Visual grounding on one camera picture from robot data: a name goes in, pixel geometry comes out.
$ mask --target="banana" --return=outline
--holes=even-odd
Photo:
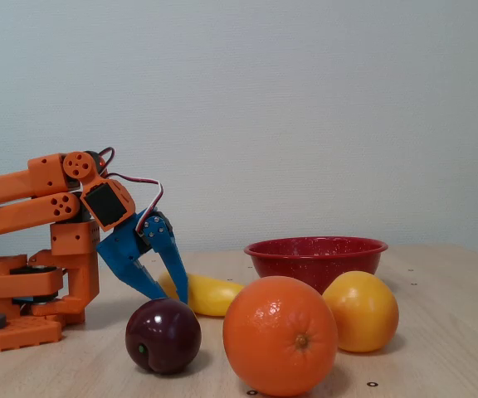
[[[227,280],[196,274],[188,274],[188,280],[189,307],[195,313],[210,317],[223,317],[233,299],[244,288],[240,284],[234,284]],[[159,276],[158,283],[171,299],[178,299],[171,275],[164,272]]]

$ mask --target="red bowl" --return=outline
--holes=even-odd
[[[348,271],[375,274],[381,253],[388,245],[380,240],[352,236],[311,236],[265,240],[249,245],[260,277],[283,275],[299,279],[323,293]]]

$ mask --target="wooden table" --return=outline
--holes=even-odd
[[[240,251],[183,258],[193,273],[241,284],[257,276]],[[144,263],[156,277],[163,270],[156,255]],[[478,397],[478,254],[452,245],[394,246],[377,275],[398,298],[397,336],[375,355],[340,352],[308,397]],[[0,353],[0,397],[247,396],[250,388],[227,363],[221,319],[201,318],[201,351],[186,373],[139,371],[125,351],[124,327],[146,300],[106,268],[100,277],[85,326],[67,328],[55,344]]]

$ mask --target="plum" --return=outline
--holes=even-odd
[[[159,298],[139,307],[124,335],[132,360],[146,371],[178,373],[198,354],[200,323],[192,309],[172,298]]]

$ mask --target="yellow fruit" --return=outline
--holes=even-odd
[[[322,297],[337,323],[339,348],[376,351],[396,334],[398,302],[378,277],[362,271],[347,272],[328,286]]]
[[[210,317],[223,317],[233,299],[244,287],[227,280],[202,275],[188,274],[188,279],[189,307],[195,313]],[[178,299],[171,275],[164,272],[158,278],[158,283],[170,298]]]

